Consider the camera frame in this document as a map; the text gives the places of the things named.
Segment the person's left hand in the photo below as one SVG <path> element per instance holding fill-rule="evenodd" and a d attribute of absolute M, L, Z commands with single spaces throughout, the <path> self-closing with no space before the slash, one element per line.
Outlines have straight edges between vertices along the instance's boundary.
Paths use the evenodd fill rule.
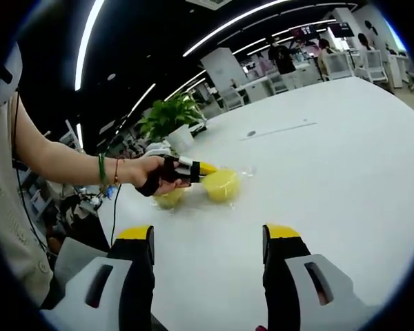
<path fill-rule="evenodd" d="M 119 161 L 117 176 L 120 183 L 130 183 L 140 191 L 149 179 L 153 179 L 155 189 L 145 197 L 168 194 L 179 188 L 188 188 L 191 183 L 187 179 L 167 181 L 157 171 L 164 167 L 165 159 L 160 156 L 141 157 L 138 159 L 124 159 Z"/>

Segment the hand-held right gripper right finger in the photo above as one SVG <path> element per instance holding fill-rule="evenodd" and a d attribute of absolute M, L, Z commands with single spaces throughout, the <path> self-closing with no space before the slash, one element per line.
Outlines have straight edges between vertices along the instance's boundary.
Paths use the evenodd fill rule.
<path fill-rule="evenodd" d="M 292 228 L 264 225 L 263 264 L 268 330 L 361 330 L 380 311 Z"/>

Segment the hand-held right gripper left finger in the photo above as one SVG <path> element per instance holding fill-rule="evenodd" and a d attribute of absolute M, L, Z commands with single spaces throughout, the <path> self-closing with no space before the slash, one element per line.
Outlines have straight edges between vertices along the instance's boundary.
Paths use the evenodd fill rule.
<path fill-rule="evenodd" d="M 41 314 L 55 330 L 151 330 L 154 256 L 151 225 L 120 232 L 108 255 L 82 268 Z"/>

